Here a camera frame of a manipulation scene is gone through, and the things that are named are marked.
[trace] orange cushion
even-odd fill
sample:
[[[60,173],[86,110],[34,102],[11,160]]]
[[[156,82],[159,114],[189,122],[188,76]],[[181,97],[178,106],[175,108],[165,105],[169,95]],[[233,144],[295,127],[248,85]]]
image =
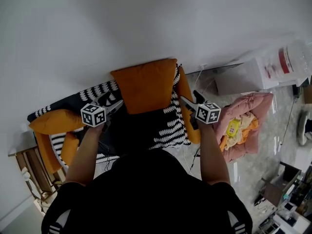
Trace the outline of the orange cushion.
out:
[[[60,154],[61,158],[65,161],[65,163],[70,166],[72,160],[76,154],[77,148],[79,145],[79,139],[70,132],[68,132],[65,136],[65,140],[62,147],[62,152]]]
[[[140,114],[170,104],[176,59],[157,60],[112,71],[129,114]]]
[[[222,137],[221,142],[220,142],[220,145],[219,145],[221,152],[224,151],[224,148],[225,148],[225,146],[226,146],[226,141],[227,141],[227,140],[228,140],[228,136],[227,136],[227,135],[225,135],[225,136]]]
[[[50,111],[33,120],[29,127],[45,135],[55,135],[84,127],[81,116],[66,109]]]
[[[35,135],[44,166],[49,173],[53,174],[62,168],[62,165],[53,153],[50,138],[48,135],[43,135],[38,132],[35,132]]]
[[[252,120],[252,122],[249,124],[249,126],[246,129],[242,130],[243,137],[242,137],[242,140],[238,142],[238,145],[241,145],[241,144],[245,143],[246,140],[247,140],[249,131],[253,130],[253,129],[257,129],[258,126],[259,126],[259,122],[258,122],[258,119],[255,117]]]
[[[180,72],[180,80],[176,86],[177,95],[179,97],[184,96],[186,99],[189,99],[191,102],[193,102],[191,90],[190,90],[186,75],[185,75],[182,67],[179,67],[179,72]],[[181,106],[181,112],[182,112],[182,117],[184,120],[184,125],[185,125],[186,131],[187,131],[189,141],[194,143],[194,144],[199,144],[200,143],[200,132],[199,132],[199,130],[194,130],[191,123],[190,123],[190,118],[191,118],[192,112],[190,110],[188,110],[185,106]]]

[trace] hand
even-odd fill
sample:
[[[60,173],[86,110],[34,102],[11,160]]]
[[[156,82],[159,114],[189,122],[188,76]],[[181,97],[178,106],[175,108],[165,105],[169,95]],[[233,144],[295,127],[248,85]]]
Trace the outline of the hand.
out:
[[[197,121],[197,124],[198,124],[198,128],[199,130],[204,130],[204,129],[209,129],[209,128],[212,128],[212,124],[206,124],[200,120],[196,120]]]
[[[96,127],[90,127],[88,129],[89,132],[93,132],[93,133],[97,133],[97,134],[100,134],[102,132],[102,129],[104,127],[105,123],[103,124],[100,124],[99,126],[96,126]]]

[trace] baseboard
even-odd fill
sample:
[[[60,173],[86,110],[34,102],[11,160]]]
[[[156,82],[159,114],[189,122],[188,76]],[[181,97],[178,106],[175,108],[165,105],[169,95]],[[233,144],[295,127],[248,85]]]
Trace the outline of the baseboard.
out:
[[[0,232],[3,231],[15,218],[25,211],[34,202],[34,197],[31,195],[22,203],[13,208],[7,215],[0,219]]]

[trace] black and white striped blanket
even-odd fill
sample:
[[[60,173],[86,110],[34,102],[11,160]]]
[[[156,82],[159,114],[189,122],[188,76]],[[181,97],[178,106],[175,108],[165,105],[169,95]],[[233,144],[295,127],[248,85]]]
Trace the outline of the black and white striped blanket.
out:
[[[155,131],[155,136],[151,138],[153,141],[150,141],[148,144],[148,149],[154,148],[165,148],[165,147],[174,147],[181,148],[182,145],[190,145],[188,140],[187,132],[185,129],[184,121],[182,118],[181,107],[179,104],[178,96],[175,91],[176,85],[180,79],[180,73],[178,71],[178,65],[175,69],[175,79],[172,90],[171,102],[167,108],[161,110],[163,114],[163,119],[165,122],[162,122],[159,129]],[[37,117],[45,114],[46,112],[57,110],[57,109],[69,109],[71,111],[80,114],[80,109],[86,104],[92,102],[99,95],[110,92],[109,97],[107,97],[106,104],[103,106],[113,105],[115,102],[122,99],[120,89],[114,80],[105,82],[103,84],[91,87],[89,89],[83,90],[77,94],[69,96],[65,99],[62,99],[58,102],[55,102],[49,106],[46,106],[28,116],[28,121],[36,119]],[[82,131],[83,128],[76,129],[74,132],[78,133]],[[50,135],[50,141],[52,149],[60,161],[60,163],[67,167],[66,163],[61,159],[60,154],[65,140],[66,133],[60,133],[56,135]],[[97,154],[97,163],[102,163],[106,161],[111,161],[117,159],[118,156],[106,156],[104,154]]]

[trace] black t-shirt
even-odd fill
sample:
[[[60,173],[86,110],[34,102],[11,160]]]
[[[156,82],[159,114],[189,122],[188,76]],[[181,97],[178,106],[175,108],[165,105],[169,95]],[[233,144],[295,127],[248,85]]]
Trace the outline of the black t-shirt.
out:
[[[211,186],[188,175],[160,149],[123,156],[85,187],[62,185],[43,219],[42,233],[49,233],[50,225],[69,209],[60,233],[251,233],[253,225],[229,184]]]

